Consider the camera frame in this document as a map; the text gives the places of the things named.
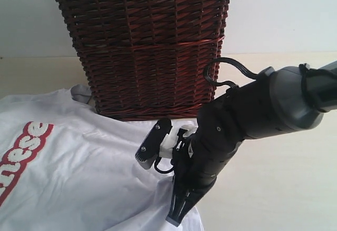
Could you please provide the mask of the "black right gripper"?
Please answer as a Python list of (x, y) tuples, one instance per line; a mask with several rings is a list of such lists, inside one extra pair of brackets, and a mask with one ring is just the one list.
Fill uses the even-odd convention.
[(174, 187), (166, 221), (179, 226), (219, 174), (219, 135), (195, 133), (173, 151)]

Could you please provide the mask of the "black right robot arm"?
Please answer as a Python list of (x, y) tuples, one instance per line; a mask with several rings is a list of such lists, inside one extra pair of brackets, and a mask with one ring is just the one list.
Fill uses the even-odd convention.
[(225, 94), (205, 104), (197, 129), (180, 129), (173, 148), (173, 193), (166, 220), (178, 226), (213, 187), (218, 174), (247, 139), (312, 129), (336, 109), (336, 63), (314, 69), (307, 64), (258, 74), (238, 61), (220, 57), (251, 79), (237, 86), (226, 81)]

